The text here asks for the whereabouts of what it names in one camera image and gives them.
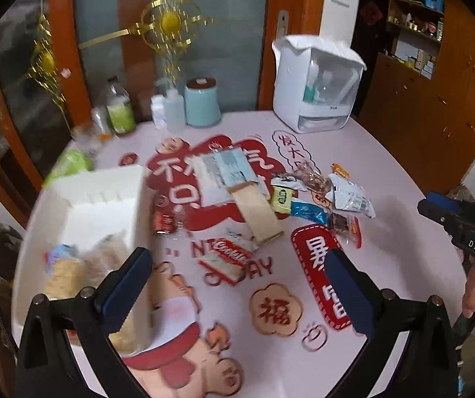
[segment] white appliance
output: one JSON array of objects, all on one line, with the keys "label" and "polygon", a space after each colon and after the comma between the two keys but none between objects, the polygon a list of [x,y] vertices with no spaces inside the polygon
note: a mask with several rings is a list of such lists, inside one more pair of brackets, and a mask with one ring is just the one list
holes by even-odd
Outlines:
[{"label": "white appliance", "polygon": [[273,42],[274,112],[297,133],[342,128],[366,65],[343,42],[290,35]]}]

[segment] door handle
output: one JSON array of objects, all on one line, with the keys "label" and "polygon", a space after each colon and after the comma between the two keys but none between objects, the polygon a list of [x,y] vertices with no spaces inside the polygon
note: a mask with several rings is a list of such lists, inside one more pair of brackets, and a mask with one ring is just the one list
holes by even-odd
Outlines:
[{"label": "door handle", "polygon": [[287,36],[289,30],[289,12],[280,10],[278,13],[278,24],[276,25],[276,39]]}]

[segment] glass door panel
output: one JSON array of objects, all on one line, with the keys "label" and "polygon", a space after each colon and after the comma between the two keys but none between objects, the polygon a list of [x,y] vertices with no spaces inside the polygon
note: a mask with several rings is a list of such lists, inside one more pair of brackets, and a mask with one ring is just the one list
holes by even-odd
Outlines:
[{"label": "glass door panel", "polygon": [[16,0],[0,19],[0,88],[27,155],[45,178],[71,136],[52,95],[26,77],[41,7],[47,16],[48,0]]},{"label": "glass door panel", "polygon": [[[75,0],[79,43],[131,27],[140,21],[142,9],[151,1]],[[200,28],[182,57],[179,90],[183,91],[189,79],[213,77],[223,111],[256,109],[266,0],[193,1],[214,23]],[[93,106],[104,103],[106,80],[117,75],[131,96],[137,96],[143,114],[150,115],[149,98],[156,92],[153,83],[164,76],[164,65],[148,46],[140,45],[141,40],[139,36],[124,36],[80,50]],[[138,58],[133,58],[132,46],[138,46]]]}]

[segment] light blue canister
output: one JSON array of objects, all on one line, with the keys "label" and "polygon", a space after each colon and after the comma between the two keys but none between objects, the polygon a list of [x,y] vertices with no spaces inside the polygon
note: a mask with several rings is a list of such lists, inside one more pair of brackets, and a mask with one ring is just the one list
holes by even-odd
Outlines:
[{"label": "light blue canister", "polygon": [[209,127],[221,120],[215,79],[191,79],[186,83],[184,99],[186,100],[186,122],[189,126]]}]

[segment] wooden shelf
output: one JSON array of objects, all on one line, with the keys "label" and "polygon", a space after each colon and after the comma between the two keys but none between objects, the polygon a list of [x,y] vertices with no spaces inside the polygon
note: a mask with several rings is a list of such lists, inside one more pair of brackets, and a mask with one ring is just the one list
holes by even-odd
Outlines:
[{"label": "wooden shelf", "polygon": [[438,43],[439,45],[442,43],[441,41],[439,42],[434,37],[428,36],[427,34],[424,34],[424,33],[420,32],[418,30],[416,30],[416,31],[412,30],[409,27],[406,27],[405,25],[395,24],[394,22],[390,22],[390,21],[387,21],[387,24],[393,25],[393,26],[398,27],[399,29],[402,29],[402,30],[410,31],[411,33],[417,34],[418,36],[425,37],[427,40],[431,40],[432,42]]},{"label": "wooden shelf", "polygon": [[440,17],[444,16],[444,12],[441,12],[440,10],[432,9],[431,7],[427,7],[421,1],[416,1],[416,0],[394,0],[394,1],[397,1],[401,4],[408,5],[410,7],[414,7],[416,9],[422,9],[422,11],[427,11],[427,13],[430,13],[432,16],[435,16],[435,15],[438,15]]}]

